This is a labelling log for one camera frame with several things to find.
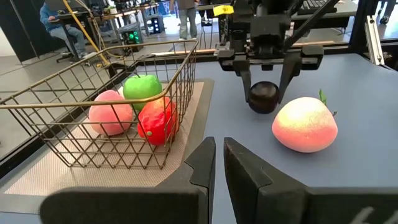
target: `plastic fruit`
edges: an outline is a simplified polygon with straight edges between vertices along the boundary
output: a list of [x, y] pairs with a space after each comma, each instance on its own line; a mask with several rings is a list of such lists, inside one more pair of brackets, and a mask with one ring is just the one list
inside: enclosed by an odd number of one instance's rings
[[[114, 90], [107, 90], [101, 94], [99, 94], [95, 101], [113, 101], [113, 100], [124, 100], [124, 98], [119, 95], [118, 92]], [[88, 117], [90, 122], [118, 122], [118, 118], [120, 121], [132, 121], [133, 112], [131, 109], [131, 105], [123, 104], [123, 105], [113, 105], [114, 111], [111, 105], [98, 105], [91, 106], [90, 111], [88, 112]], [[128, 130], [131, 123], [111, 123], [111, 124], [91, 124], [91, 127], [98, 134], [104, 134], [108, 136], [112, 136], [115, 134], [121, 134], [124, 131]]]
[[[140, 100], [156, 96], [162, 90], [162, 84], [155, 75], [134, 75], [124, 83], [123, 96], [129, 100]], [[145, 103], [135, 103], [133, 106], [140, 111]]]
[[141, 122], [141, 125], [137, 124], [138, 134], [145, 138], [144, 133], [146, 133], [148, 142], [155, 146], [161, 146], [166, 141], [171, 141], [178, 130], [176, 104], [170, 102], [168, 97], [148, 102], [139, 113], [138, 118]]
[[302, 97], [288, 102], [272, 124], [274, 136], [298, 152], [325, 149], [337, 137], [337, 125], [329, 109], [318, 99]]
[[250, 88], [249, 106], [261, 114], [268, 114], [275, 110], [278, 104], [279, 89], [272, 82], [257, 82]]

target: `wall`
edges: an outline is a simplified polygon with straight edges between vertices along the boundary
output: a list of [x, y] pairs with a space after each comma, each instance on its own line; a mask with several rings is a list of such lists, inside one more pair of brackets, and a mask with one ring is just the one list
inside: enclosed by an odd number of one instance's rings
[[15, 52], [0, 27], [0, 57], [11, 55], [15, 55]]

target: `pink peach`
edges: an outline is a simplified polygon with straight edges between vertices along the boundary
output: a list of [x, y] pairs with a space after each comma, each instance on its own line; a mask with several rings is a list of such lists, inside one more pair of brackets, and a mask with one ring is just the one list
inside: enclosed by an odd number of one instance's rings
[[[124, 100], [124, 98], [114, 90], [107, 90], [99, 94], [95, 98], [95, 101], [116, 101], [116, 100]], [[120, 121], [129, 121], [129, 122], [132, 121], [133, 112], [130, 104], [113, 105], [113, 108], [114, 111], [111, 105], [92, 106], [90, 108], [90, 111], [88, 112], [88, 117], [90, 122], [118, 122], [118, 118]], [[98, 134], [112, 136], [115, 134], [123, 133], [130, 127], [130, 125], [131, 123], [122, 123], [122, 125], [120, 125], [119, 123], [111, 123], [111, 124], [102, 124], [103, 127], [102, 128], [99, 123], [92, 123], [91, 127]]]
[[329, 109], [318, 99], [301, 97], [288, 102], [272, 124], [274, 136], [298, 152], [317, 152], [337, 137], [337, 125]]

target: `wire basket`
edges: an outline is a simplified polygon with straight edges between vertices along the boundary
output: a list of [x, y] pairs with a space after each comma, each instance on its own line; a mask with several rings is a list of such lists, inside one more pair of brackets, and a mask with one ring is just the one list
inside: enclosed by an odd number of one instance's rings
[[[193, 93], [197, 44], [186, 40], [104, 49], [2, 99], [0, 109], [8, 110], [29, 136], [38, 135], [68, 167], [161, 169], [173, 148], [172, 142]], [[116, 62], [103, 61], [110, 50], [128, 52], [137, 46], [158, 50], [172, 46], [174, 51], [156, 57], [132, 54]], [[94, 60], [99, 61], [97, 66], [85, 66]], [[162, 92], [140, 100], [94, 101], [106, 90], [122, 95], [125, 80], [134, 75], [155, 75], [162, 83]], [[164, 138], [156, 145], [150, 144], [151, 133], [145, 130], [135, 106], [151, 101], [162, 104], [160, 110], [163, 110], [157, 121], [163, 124], [160, 127], [164, 130]], [[118, 110], [121, 105], [125, 108], [130, 105], [130, 119], [122, 119]], [[90, 121], [90, 108], [94, 107], [111, 111], [108, 118], [114, 120]], [[111, 136], [107, 127], [115, 125], [123, 132]]]

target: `cable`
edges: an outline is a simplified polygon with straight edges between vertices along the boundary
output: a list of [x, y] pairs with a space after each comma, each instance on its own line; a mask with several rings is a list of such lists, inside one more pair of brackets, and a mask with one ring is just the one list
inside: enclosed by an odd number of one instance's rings
[[[86, 29], [81, 25], [80, 21], [78, 20], [78, 18], [76, 17], [76, 15], [73, 13], [72, 9], [70, 8], [67, 0], [62, 0], [64, 5], [67, 7], [69, 13], [72, 15], [72, 18], [75, 20], [75, 22], [77, 23], [77, 25], [79, 26], [79, 28], [81, 29], [81, 31], [83, 31], [83, 33], [86, 35], [88, 41], [92, 44], [92, 46], [94, 47], [94, 49], [99, 52], [100, 50], [97, 48], [97, 46], [95, 45], [95, 43], [93, 42], [93, 40], [91, 39], [91, 37], [87, 34]], [[108, 65], [109, 62], [108, 60], [104, 57], [103, 54], [99, 55], [101, 57], [101, 59], [103, 60], [105, 65]]]

